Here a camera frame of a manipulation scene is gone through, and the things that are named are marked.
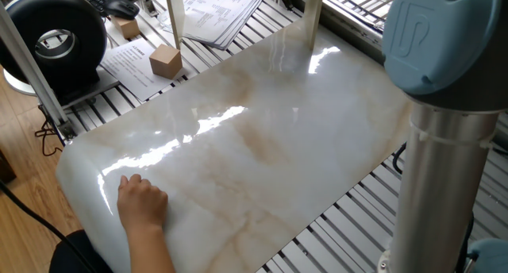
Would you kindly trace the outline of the person's bare hand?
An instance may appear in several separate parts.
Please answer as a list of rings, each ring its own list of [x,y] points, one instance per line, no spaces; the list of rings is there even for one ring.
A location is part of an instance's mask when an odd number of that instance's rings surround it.
[[[118,187],[117,209],[128,234],[161,230],[167,215],[168,196],[139,174],[123,175]]]

